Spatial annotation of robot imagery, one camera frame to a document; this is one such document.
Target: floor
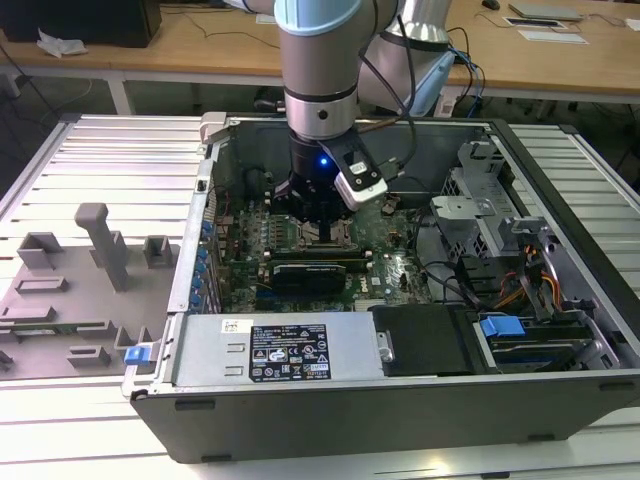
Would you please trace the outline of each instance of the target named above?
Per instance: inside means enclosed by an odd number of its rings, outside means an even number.
[[[58,114],[115,113],[105,82],[61,78],[32,81]],[[57,121],[32,86],[25,79],[19,83],[22,83],[20,98],[9,101],[0,94],[0,196]],[[130,82],[128,88],[140,115],[193,115],[188,84]],[[256,87],[202,85],[202,111],[251,112],[256,91]],[[454,116],[465,117],[471,102],[472,99],[461,102]],[[477,110],[475,116],[503,118],[509,123],[537,123],[538,106],[539,102],[526,100],[485,99],[485,106]],[[576,111],[568,107],[566,102],[559,102],[544,123],[574,125],[613,166],[629,151],[634,139],[638,142],[640,108],[634,107],[632,113],[627,105],[581,103]],[[640,173],[640,159],[627,155],[620,172],[625,180],[633,183]]]

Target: green circuit board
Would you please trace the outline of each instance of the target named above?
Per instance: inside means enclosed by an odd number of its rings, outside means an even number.
[[[269,213],[253,202],[219,205],[218,252],[222,308],[226,313],[322,312],[366,310],[373,304],[429,303],[412,249],[407,249],[416,221],[415,210],[383,214],[384,201],[374,202],[348,221],[332,228],[332,240],[342,250],[367,251],[365,271],[347,273],[337,295],[282,298],[270,288],[273,267],[265,249],[299,252],[317,241],[317,230],[288,215]]]

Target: computer case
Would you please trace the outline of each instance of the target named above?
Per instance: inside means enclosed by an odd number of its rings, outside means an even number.
[[[0,27],[12,42],[62,39],[146,47],[162,18],[158,0],[2,0]]]

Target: motherboard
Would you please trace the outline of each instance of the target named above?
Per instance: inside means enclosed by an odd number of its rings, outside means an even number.
[[[212,253],[222,311],[366,311],[431,302],[413,248],[418,212],[396,206],[393,198],[372,203],[336,222],[331,242],[321,244],[309,223],[258,202],[219,199]]]

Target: power supply label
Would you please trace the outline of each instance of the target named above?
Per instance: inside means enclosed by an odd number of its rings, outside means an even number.
[[[252,327],[249,354],[254,382],[331,378],[326,325]]]

